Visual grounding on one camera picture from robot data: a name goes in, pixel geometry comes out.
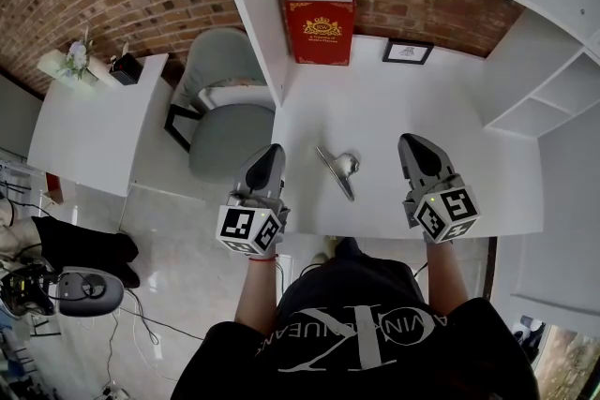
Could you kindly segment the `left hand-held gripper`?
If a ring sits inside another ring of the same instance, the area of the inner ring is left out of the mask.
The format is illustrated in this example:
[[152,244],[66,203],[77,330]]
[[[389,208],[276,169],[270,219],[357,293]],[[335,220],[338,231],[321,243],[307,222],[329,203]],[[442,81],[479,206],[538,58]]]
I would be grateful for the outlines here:
[[251,253],[252,241],[262,225],[263,215],[273,213],[287,223],[290,209],[281,193],[286,156],[277,143],[251,156],[234,176],[227,202],[219,207],[216,238],[233,252]]

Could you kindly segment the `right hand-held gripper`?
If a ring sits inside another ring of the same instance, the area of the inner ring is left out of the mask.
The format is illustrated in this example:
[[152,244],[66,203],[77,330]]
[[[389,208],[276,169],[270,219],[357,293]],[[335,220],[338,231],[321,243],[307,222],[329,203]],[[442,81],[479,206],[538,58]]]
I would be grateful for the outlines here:
[[456,238],[465,236],[481,213],[473,190],[455,171],[447,153],[411,133],[399,137],[397,150],[410,186],[403,201],[409,227],[427,230],[434,239],[453,227]]

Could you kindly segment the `person's right hand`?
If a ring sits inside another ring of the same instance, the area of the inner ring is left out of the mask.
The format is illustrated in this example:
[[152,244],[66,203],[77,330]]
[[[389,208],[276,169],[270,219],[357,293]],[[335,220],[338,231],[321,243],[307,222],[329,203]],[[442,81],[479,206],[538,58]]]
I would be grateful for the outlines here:
[[446,242],[453,243],[456,238],[457,228],[449,228],[434,239],[427,230],[423,230],[424,241],[426,244],[442,244]]

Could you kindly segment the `person's left hand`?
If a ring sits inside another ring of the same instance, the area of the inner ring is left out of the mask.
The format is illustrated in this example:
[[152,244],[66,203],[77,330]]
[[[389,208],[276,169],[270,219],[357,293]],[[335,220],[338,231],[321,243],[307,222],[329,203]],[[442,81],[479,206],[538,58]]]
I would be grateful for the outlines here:
[[252,260],[268,261],[277,257],[278,245],[283,241],[285,223],[281,223],[273,213],[264,214],[262,217],[264,221],[252,241],[254,251],[246,253],[246,256]]

